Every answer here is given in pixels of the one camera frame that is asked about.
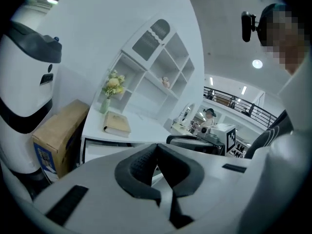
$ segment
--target white box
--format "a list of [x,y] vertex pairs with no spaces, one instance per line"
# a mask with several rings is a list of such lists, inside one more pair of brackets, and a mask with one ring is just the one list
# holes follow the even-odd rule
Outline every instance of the white box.
[[230,124],[217,124],[210,127],[210,133],[217,135],[219,141],[225,145],[225,155],[236,146],[236,126]]

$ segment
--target black slot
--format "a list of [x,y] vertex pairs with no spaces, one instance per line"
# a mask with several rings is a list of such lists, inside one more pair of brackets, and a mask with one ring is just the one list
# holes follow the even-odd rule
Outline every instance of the black slot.
[[53,74],[43,75],[40,81],[40,85],[53,81]]
[[234,171],[234,172],[239,172],[239,173],[244,173],[246,171],[246,167],[242,167],[242,166],[235,166],[235,165],[231,165],[231,164],[225,164],[224,166],[222,166],[225,169]]
[[84,195],[88,188],[75,185],[70,191],[46,214],[47,218],[53,222],[64,225]]

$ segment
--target white robot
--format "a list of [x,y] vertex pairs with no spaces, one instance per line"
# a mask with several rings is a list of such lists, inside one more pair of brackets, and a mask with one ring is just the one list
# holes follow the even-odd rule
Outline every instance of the white robot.
[[52,108],[62,45],[12,21],[0,49],[0,157],[15,173],[31,175],[40,169],[31,134]]

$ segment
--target cardboard box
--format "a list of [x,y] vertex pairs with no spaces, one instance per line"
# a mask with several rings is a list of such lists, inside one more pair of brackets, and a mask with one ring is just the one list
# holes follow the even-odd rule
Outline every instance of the cardboard box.
[[37,158],[52,182],[71,171],[75,159],[73,147],[81,136],[79,126],[88,112],[87,104],[75,100],[33,133]]

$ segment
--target railing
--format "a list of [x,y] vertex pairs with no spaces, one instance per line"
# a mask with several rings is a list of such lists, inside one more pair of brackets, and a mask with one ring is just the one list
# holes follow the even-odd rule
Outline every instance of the railing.
[[204,98],[232,108],[266,127],[270,127],[277,119],[276,116],[270,114],[261,107],[256,106],[254,103],[217,89],[204,87]]

